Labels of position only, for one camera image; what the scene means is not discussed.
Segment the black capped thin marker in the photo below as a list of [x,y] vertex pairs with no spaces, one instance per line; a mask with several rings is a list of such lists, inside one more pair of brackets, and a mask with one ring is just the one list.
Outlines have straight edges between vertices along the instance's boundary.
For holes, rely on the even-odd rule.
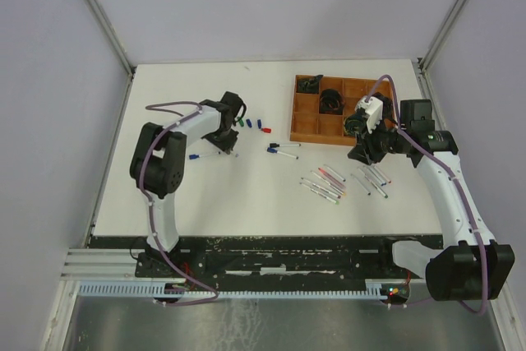
[[371,195],[371,191],[367,188],[365,183],[363,183],[362,180],[358,178],[358,176],[353,173],[351,173],[350,176],[368,196]]

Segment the pink highlighter pen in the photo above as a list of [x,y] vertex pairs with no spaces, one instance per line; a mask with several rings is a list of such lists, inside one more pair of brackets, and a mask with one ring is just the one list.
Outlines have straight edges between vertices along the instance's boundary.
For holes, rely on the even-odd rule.
[[330,182],[332,182],[334,185],[337,185],[338,187],[345,188],[345,185],[339,181],[337,178],[332,176],[330,173],[326,172],[322,168],[318,168],[318,170],[321,172],[322,176],[327,178]]

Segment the magenta capped marker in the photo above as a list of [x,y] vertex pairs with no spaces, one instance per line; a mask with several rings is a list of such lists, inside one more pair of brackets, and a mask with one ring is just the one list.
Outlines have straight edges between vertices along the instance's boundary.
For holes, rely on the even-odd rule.
[[329,196],[332,196],[336,199],[341,199],[341,195],[337,192],[332,192],[331,190],[325,188],[325,187],[322,187],[321,185],[318,185],[317,183],[315,182],[312,182],[310,180],[307,180],[305,178],[302,178],[302,182],[303,183],[306,183],[307,185],[309,185],[310,187],[314,187],[314,188],[317,188],[318,190],[324,192],[325,194],[329,195]]

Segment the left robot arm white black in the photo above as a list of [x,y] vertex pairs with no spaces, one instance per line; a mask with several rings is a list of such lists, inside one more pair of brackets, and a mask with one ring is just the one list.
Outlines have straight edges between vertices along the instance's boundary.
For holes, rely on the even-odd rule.
[[218,152],[231,154],[238,141],[233,127],[247,106],[239,95],[227,91],[218,101],[179,101],[146,108],[176,116],[167,125],[143,125],[129,169],[147,202],[147,243],[158,252],[153,266],[162,276],[172,277],[182,267],[181,256],[173,252],[179,241],[175,192],[183,180],[187,148],[204,139]]

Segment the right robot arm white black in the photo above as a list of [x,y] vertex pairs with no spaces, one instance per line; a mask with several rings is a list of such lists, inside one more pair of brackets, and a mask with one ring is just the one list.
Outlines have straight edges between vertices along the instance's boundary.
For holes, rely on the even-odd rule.
[[436,301],[480,302],[497,298],[513,267],[508,244],[499,244],[474,205],[461,169],[458,147],[448,131],[436,129],[428,99],[409,99],[397,110],[391,99],[363,97],[344,130],[356,145],[350,159],[380,163],[387,154],[408,157],[424,181],[441,225],[443,248],[414,240],[393,242],[377,257],[388,278],[406,269],[425,279]]

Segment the white marker black cap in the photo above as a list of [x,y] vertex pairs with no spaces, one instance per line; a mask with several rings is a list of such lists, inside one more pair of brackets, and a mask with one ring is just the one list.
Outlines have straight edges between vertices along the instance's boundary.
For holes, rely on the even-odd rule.
[[301,146],[301,143],[289,142],[289,143],[270,143],[269,144],[269,147],[273,149],[284,148],[284,147],[299,147],[299,146]]

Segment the orange wooden compartment tray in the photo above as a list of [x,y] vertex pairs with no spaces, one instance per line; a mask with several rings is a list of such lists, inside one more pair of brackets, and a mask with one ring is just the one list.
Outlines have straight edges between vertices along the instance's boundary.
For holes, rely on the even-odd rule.
[[375,85],[374,80],[334,76],[295,77],[290,140],[354,146],[344,133],[344,119]]

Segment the aluminium frame post right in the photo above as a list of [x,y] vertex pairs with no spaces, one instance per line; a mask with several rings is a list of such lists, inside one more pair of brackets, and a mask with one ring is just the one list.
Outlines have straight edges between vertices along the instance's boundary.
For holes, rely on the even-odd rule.
[[448,12],[445,14],[439,29],[433,36],[425,55],[418,60],[418,67],[421,73],[427,72],[437,59],[441,48],[448,39],[451,31],[454,29],[457,20],[460,18],[468,2],[469,0],[454,0],[449,7]]

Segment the aluminium frame post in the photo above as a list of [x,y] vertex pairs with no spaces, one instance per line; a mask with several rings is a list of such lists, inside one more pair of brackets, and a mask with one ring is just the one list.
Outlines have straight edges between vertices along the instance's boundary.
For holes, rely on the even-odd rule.
[[110,22],[102,4],[99,0],[84,0],[87,7],[90,9],[91,15],[94,17],[97,25],[101,29],[105,39],[108,41],[110,48],[113,53],[116,55],[118,61],[120,62],[124,71],[132,76],[135,67],[132,65],[132,62],[129,60],[126,51],[120,42],[118,35],[113,28],[112,23]]
[[425,55],[418,60],[418,67],[421,73],[427,72],[437,59],[441,48],[448,39],[451,31],[454,29],[457,20],[460,18],[468,2],[469,0],[454,0],[449,7],[448,12],[445,14],[439,29],[433,36]]

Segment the aluminium frame post left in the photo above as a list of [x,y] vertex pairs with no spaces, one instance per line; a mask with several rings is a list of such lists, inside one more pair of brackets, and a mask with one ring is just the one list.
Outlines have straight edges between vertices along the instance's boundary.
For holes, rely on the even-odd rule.
[[132,65],[132,62],[129,60],[126,51],[120,42],[118,35],[113,28],[112,23],[110,22],[102,4],[99,0],[84,0],[87,7],[90,9],[91,15],[94,17],[97,25],[101,29],[105,39],[108,41],[110,48],[113,53],[116,55],[118,61],[120,62],[124,71],[132,76],[135,67]]

